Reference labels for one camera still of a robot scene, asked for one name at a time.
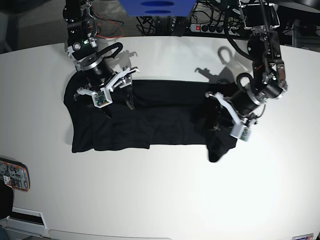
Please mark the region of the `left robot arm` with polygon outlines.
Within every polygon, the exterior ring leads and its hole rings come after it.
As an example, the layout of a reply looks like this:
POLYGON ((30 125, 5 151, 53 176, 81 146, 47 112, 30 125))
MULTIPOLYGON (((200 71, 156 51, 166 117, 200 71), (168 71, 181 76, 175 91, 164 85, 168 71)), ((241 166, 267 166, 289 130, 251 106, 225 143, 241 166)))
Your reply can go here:
POLYGON ((288 90, 285 63, 276 31, 279 26, 275 5, 267 0, 239 1, 225 10, 223 27, 226 38, 237 53, 252 62, 252 73, 242 72, 236 77, 238 90, 232 96, 206 92, 206 98, 216 100, 217 117, 212 131, 229 129, 230 136, 248 141, 251 127, 259 119, 254 111, 265 107, 269 99, 280 99, 288 90), (235 9, 239 10, 243 28, 251 31, 246 52, 229 35, 228 20, 235 9))

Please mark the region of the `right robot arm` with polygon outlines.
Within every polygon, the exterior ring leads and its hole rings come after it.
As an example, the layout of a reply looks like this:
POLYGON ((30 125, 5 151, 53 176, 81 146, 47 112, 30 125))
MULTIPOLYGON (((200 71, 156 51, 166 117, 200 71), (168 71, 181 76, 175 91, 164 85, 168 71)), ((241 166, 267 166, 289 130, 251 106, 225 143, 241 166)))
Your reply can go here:
POLYGON ((132 74, 139 69, 125 66, 122 71, 116 72, 108 65, 107 59, 114 59, 123 50, 123 44, 116 42, 98 49, 98 24, 93 2, 67 0, 62 15, 67 23, 68 33, 64 51, 73 61, 75 69, 86 79, 86 84, 74 93, 74 100, 87 96, 93 107, 111 118, 108 106, 113 103, 112 92, 121 89, 126 105, 134 110, 132 74))

